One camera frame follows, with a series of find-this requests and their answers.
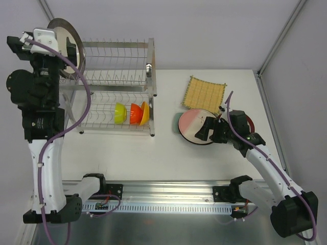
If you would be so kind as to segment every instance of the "white table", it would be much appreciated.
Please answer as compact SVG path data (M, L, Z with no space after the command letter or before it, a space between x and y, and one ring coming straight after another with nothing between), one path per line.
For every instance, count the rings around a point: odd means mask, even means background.
M262 179L231 144L194 145L173 133L175 113L186 110L180 103L191 75L226 83L225 98L234 90L231 108L252 118L256 132L279 159L252 70L157 70L155 137L72 131L63 146L63 180L81 180L87 173L131 181L229 180L241 175ZM78 92L73 111L84 104L78 103L83 98L85 92Z

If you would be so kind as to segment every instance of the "yellow bowl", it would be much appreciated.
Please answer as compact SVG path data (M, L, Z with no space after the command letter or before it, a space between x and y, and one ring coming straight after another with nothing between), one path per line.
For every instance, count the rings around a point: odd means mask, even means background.
M121 103L116 103L116 107L114 109L114 123L122 124L126 121L127 118L127 110L126 107Z
M148 103L143 101L141 105L141 109L143 110L143 116L142 116L141 123L139 125L144 125L150 118L150 109Z

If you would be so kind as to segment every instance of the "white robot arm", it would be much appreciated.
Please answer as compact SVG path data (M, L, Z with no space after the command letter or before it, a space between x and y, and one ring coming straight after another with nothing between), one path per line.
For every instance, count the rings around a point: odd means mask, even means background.
M232 179L229 190L218 193L224 201L235 203L247 199L270 215L275 231L281 237L287 237L314 228L317 221L318 198L313 192L304 192L287 173L276 164L265 141L251 132L244 111L227 111L223 118L207 117L203 127L195 134L201 140L208 140L209 130L213 130L210 139L215 143L232 142L259 171L271 192L261 188L249 176Z
M91 195L107 193L106 182L101 174L88 174L78 185L64 192L61 177L64 136L59 137L64 131L64 110L59 108L59 71L65 69L66 64L52 52L30 44L29 40L33 39L59 52L56 33L51 29L35 28L32 33L24 32L21 39L7 37L13 53L21 60L30 61L33 67L33 73L16 70L7 79L11 101L22 111L22 126L33 160L33 205L23 220L26 224L41 223L44 212L47 222L69 223L80 217L82 203ZM67 39L66 48L67 59L76 65L76 45ZM49 142L40 163L43 146L54 136L58 138Z

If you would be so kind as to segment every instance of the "red bowl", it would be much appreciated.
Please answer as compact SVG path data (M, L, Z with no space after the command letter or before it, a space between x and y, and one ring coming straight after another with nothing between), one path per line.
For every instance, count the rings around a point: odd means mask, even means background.
M129 116L130 124L140 124L143 117L143 110L137 104L131 104L131 114Z

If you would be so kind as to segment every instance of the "metal dish rack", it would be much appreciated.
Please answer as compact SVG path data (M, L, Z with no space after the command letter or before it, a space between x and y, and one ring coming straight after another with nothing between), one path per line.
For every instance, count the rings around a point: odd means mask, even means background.
M149 38L148 42L89 40L83 41L83 45L84 76L91 89L91 108L78 130L81 133L84 130L101 130L154 136L153 97L157 95L154 39ZM86 105L85 93L79 90L84 90L80 80L73 77L61 79L60 91L73 123L80 116L77 114L81 113L76 114L74 110L73 114L73 101L74 107L79 103L78 106L83 110ZM148 123L142 126L130 125L131 104L141 105L143 101L149 104ZM114 124L116 103L124 104L127 109L127 120L122 125Z

